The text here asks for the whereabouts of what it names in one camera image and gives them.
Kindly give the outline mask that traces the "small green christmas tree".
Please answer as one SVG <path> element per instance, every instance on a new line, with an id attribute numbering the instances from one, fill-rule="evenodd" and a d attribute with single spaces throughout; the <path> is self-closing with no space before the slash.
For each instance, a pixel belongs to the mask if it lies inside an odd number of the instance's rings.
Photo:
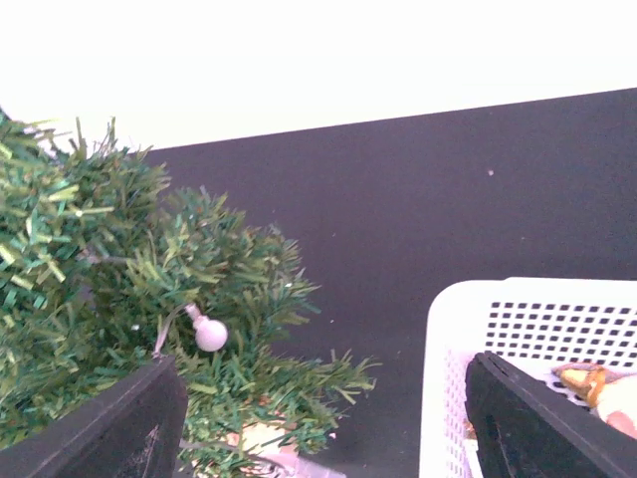
<path id="1" fill-rule="evenodd" d="M 283 476 L 224 441 L 257 422 L 324 450 L 375 381 L 368 358 L 275 354 L 312 310 L 297 243 L 221 196 L 171 190 L 112 132 L 69 150 L 55 135 L 1 119 L 2 447 L 173 357 L 188 397 L 179 457 L 196 476 Z"/>

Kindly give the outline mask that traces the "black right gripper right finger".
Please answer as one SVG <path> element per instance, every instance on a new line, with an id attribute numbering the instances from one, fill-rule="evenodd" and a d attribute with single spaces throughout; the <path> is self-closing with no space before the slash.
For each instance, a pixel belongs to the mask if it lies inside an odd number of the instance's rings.
<path id="1" fill-rule="evenodd" d="M 501 357 L 478 353 L 466 411 L 485 477 L 634 477 L 636 440 Z"/>

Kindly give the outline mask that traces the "white perforated plastic basket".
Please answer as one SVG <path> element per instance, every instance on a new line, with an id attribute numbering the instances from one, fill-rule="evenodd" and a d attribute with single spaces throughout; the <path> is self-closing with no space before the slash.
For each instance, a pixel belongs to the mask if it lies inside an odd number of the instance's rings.
<path id="1" fill-rule="evenodd" d="M 443 290 L 427 319 L 420 476 L 481 476 L 477 447 L 468 441 L 465 375 L 484 351 L 583 406 L 552 371 L 567 362 L 592 362 L 635 373 L 636 284 L 513 277 Z"/>

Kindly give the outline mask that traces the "round wooden tree base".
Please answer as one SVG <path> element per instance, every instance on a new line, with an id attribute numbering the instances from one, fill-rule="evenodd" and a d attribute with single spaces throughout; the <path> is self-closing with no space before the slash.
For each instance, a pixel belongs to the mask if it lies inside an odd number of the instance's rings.
<path id="1" fill-rule="evenodd" d="M 257 422 L 244 426 L 240 432 L 228 433 L 224 441 L 234 447 L 242 445 L 245 451 L 255 455 L 297 458 L 299 451 L 295 441 L 283 445 L 289 432 L 282 421 Z"/>

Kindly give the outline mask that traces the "gold bell ornament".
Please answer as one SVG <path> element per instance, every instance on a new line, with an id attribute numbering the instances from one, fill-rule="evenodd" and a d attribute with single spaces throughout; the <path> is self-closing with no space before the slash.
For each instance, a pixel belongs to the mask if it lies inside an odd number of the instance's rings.
<path id="1" fill-rule="evenodd" d="M 553 368 L 551 372 L 590 408 L 598 405 L 599 395 L 605 386 L 619 378 L 608 368 L 590 362 L 567 363 Z"/>

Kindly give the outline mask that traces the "wooden ornament pieces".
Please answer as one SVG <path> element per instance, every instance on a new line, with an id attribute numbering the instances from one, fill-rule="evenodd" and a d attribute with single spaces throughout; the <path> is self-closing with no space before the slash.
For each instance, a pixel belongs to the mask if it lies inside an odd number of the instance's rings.
<path id="1" fill-rule="evenodd" d="M 636 375 L 626 375 L 604 385 L 595 413 L 609 426 L 636 438 L 636 404 Z"/>

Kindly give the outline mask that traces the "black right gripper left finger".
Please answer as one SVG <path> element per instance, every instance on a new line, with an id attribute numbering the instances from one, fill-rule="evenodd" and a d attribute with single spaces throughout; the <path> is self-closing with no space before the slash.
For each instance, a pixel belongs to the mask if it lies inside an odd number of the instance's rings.
<path id="1" fill-rule="evenodd" d="M 1 452 L 3 477 L 171 477 L 188 404 L 173 357 Z"/>

